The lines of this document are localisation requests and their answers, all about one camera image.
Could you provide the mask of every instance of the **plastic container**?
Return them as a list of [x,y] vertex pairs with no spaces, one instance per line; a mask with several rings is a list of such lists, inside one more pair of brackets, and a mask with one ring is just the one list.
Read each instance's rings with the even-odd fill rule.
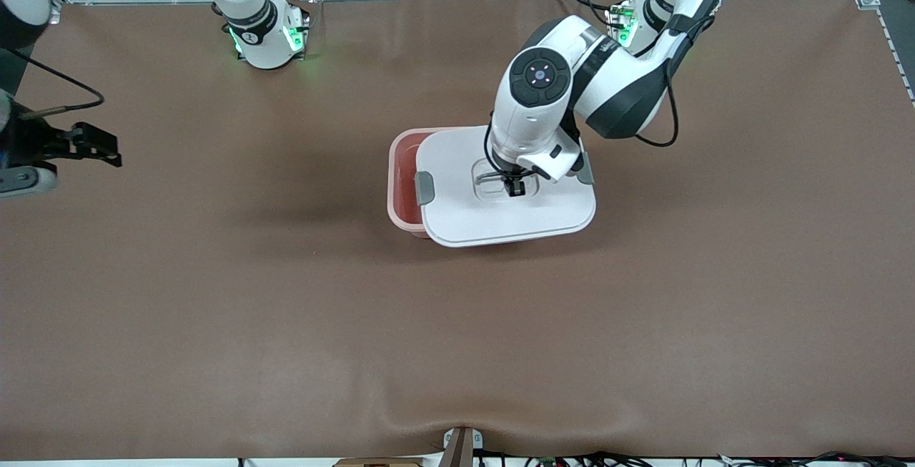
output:
[[388,216],[391,222],[418,238],[429,238],[422,226],[422,210],[416,203],[416,151],[433,132],[454,127],[411,129],[401,132],[388,154]]

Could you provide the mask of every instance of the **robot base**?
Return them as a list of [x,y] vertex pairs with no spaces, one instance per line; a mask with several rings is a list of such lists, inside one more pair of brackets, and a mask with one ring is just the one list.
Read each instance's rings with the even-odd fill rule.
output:
[[591,167],[551,183],[524,178],[525,195],[509,197],[483,156],[486,126],[429,135],[416,154],[416,199],[430,238],[445,247],[471,247],[566,235],[594,218]]
[[239,59],[258,69],[278,69],[294,57],[305,56],[310,18],[303,17],[300,7],[285,0],[270,0],[277,7],[277,24],[264,36],[261,44],[248,44],[232,33]]

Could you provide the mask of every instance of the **circular button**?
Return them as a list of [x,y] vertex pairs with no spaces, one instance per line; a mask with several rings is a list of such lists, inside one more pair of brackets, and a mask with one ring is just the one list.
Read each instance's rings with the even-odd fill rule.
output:
[[544,89],[550,86],[555,79],[556,66],[546,59],[535,59],[528,63],[524,79],[527,84],[536,89]]

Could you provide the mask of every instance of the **brown mat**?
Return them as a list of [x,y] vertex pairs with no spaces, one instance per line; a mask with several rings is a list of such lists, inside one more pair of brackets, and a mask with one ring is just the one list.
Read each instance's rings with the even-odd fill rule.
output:
[[[728,0],[676,147],[584,131],[579,235],[389,222],[392,139],[484,124],[565,11],[333,2],[258,72],[205,6],[66,7],[36,56],[108,96],[72,119],[125,166],[0,210],[0,458],[409,454],[460,424],[517,454],[915,454],[915,112],[853,0]],[[20,95],[85,98],[35,69]]]

